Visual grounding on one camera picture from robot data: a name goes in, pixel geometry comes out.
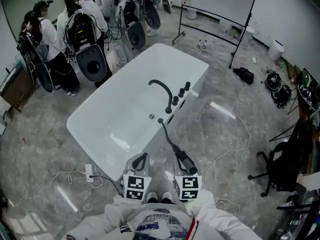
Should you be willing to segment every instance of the white bathtub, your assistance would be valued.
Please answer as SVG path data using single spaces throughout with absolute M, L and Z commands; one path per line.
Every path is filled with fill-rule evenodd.
M 117 181 L 131 157 L 147 152 L 153 158 L 164 141 L 158 118 L 163 118 L 168 131 L 177 124 L 197 98 L 208 67 L 184 52 L 155 44 L 83 102 L 69 117 L 67 128 L 92 160 Z M 173 96 L 187 81 L 191 83 L 178 105 L 171 106 L 171 114 L 165 112 L 168 93 L 158 84 L 149 85 L 153 79 L 166 84 Z

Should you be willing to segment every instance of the marble floor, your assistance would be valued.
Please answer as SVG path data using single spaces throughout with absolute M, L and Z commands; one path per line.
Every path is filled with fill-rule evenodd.
M 155 43 L 172 46 L 172 39 L 177 35 L 180 10 L 174 8 L 172 14 L 163 11 L 159 14 L 160 33 L 149 37 L 146 47 Z M 199 16 L 191 21 L 183 15 L 183 22 L 232 39 L 220 33 L 218 24 L 208 18 Z M 232 201 L 225 200 L 225 206 L 220 203 L 219 209 L 225 208 L 234 215 L 239 212 L 238 218 L 266 240 L 282 215 L 276 207 L 286 200 L 288 193 L 271 189 L 269 196 L 262 198 L 260 194 L 266 189 L 267 178 L 249 181 L 247 176 L 265 172 L 264 161 L 256 153 L 274 148 L 277 141 L 270 143 L 269 139 L 298 118 L 297 111 L 287 115 L 290 106 L 278 109 L 261 83 L 266 78 L 261 67 L 276 70 L 288 84 L 287 71 L 276 66 L 269 59 L 267 49 L 259 43 L 243 43 L 233 67 L 244 67 L 253 72 L 254 83 L 247 85 L 228 68 L 234 46 L 202 32 L 182 28 L 186 36 L 181 37 L 174 47 L 203 60 L 210 67 L 192 110 L 170 137 L 198 159 L 203 176 L 226 151 L 242 149 L 228 152 L 215 163 L 207 172 L 206 188 L 216 197 Z M 206 45 L 206 49 L 198 49 L 197 44 Z M 5 216 L 24 240 L 60 239 L 85 217 L 102 214 L 104 206 L 112 202 L 117 193 L 110 182 L 104 181 L 99 188 L 93 188 L 84 175 L 75 172 L 71 174 L 72 184 L 69 184 L 66 173 L 60 173 L 51 186 L 38 195 L 58 172 L 84 172 L 85 164 L 94 164 L 66 127 L 72 112 L 95 91 L 93 83 L 81 72 L 78 71 L 77 75 L 81 84 L 77 96 L 67 96 L 62 90 L 52 94 L 43 88 L 37 89 L 22 113 L 15 112 L 13 121 L 0 138 L 0 184 L 15 205 L 9 205 Z M 166 143 L 157 154 L 151 170 L 153 182 L 150 190 L 160 195 L 172 188 L 166 171 L 173 171 L 173 162 L 172 151 Z M 93 185 L 99 184 L 99 179 L 95 179 Z M 21 200 L 22 197 L 34 198 Z M 240 205 L 240 211 L 234 203 Z

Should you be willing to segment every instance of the white trash can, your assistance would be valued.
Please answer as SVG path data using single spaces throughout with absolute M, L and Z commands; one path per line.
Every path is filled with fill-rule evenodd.
M 232 22 L 224 18 L 220 19 L 219 30 L 223 33 L 229 33 L 232 28 Z
M 188 10 L 188 15 L 186 17 L 190 20 L 195 20 L 197 17 L 198 10 L 190 7 L 187 7 L 186 9 Z
M 250 41 L 251 37 L 254 35 L 254 33 L 255 33 L 255 30 L 252 27 L 247 26 L 246 30 L 243 34 L 243 37 L 242 37 L 242 42 L 249 43 L 249 41 Z
M 271 42 L 271 45 L 269 47 L 268 55 L 273 61 L 276 61 L 281 57 L 284 51 L 285 51 L 284 46 L 277 40 L 273 40 L 273 42 Z

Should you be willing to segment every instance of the bathtub faucet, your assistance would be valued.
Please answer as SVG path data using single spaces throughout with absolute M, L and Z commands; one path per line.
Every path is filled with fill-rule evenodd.
M 172 112 L 172 109 L 171 109 L 171 104 L 172 104 L 172 92 L 170 91 L 170 89 L 168 88 L 168 86 L 166 86 L 163 82 L 159 81 L 159 80 L 156 80 L 156 79 L 153 79 L 149 82 L 149 85 L 152 85 L 152 84 L 158 84 L 160 86 L 162 86 L 166 92 L 169 94 L 169 102 L 168 102 L 168 106 L 166 107 L 165 109 L 165 112 L 167 114 L 170 114 Z

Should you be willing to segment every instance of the black chair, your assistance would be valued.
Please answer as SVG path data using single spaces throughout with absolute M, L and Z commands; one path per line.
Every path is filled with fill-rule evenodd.
M 277 191 L 295 191 L 297 188 L 297 177 L 301 167 L 308 164 L 308 155 L 312 151 L 312 126 L 309 121 L 304 122 L 300 118 L 288 140 L 279 143 L 269 153 L 269 158 L 263 151 L 257 153 L 262 155 L 266 162 L 266 172 L 258 176 L 248 176 L 248 180 L 268 176 L 269 181 L 261 197 L 266 197 L 270 188 Z M 275 154 L 281 152 L 281 156 L 274 160 Z

